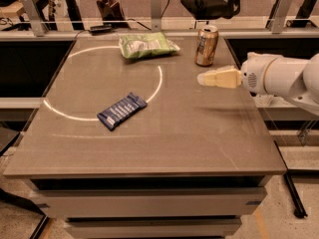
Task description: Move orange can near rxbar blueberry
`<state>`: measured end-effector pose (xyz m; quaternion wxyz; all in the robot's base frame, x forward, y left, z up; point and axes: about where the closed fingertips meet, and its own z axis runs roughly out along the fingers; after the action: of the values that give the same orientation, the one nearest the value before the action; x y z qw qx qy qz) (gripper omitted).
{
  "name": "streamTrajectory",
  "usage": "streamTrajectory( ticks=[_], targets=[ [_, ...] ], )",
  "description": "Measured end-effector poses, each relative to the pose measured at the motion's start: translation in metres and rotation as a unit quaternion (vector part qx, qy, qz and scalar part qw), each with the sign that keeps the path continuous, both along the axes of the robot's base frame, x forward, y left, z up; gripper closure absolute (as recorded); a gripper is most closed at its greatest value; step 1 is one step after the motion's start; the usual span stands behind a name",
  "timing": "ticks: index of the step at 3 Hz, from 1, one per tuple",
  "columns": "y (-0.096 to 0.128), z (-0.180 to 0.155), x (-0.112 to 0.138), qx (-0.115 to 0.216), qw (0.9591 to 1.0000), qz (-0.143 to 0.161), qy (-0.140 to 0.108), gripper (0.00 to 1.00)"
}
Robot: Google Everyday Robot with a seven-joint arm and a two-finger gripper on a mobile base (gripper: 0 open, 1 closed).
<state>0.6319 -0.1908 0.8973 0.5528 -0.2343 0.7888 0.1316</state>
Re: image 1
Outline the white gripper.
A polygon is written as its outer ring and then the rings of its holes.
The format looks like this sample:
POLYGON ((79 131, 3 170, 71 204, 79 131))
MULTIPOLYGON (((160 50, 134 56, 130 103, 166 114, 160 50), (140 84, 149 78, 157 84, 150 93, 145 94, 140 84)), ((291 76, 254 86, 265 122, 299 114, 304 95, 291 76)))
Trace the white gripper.
POLYGON ((242 84, 250 92, 266 95, 264 77, 268 67, 278 58, 277 55, 249 52, 247 60, 241 66, 241 72, 228 65, 201 73, 197 82, 206 87, 236 89, 242 84))

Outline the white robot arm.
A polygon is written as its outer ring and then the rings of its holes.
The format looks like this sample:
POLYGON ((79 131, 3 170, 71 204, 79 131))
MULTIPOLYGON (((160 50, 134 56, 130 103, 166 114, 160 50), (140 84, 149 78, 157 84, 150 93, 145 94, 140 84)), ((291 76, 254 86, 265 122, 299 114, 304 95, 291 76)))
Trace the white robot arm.
POLYGON ((319 115, 319 55, 311 59, 249 52, 239 70, 225 66, 197 76, 202 86, 236 89, 243 86, 251 93, 272 95, 319 115))

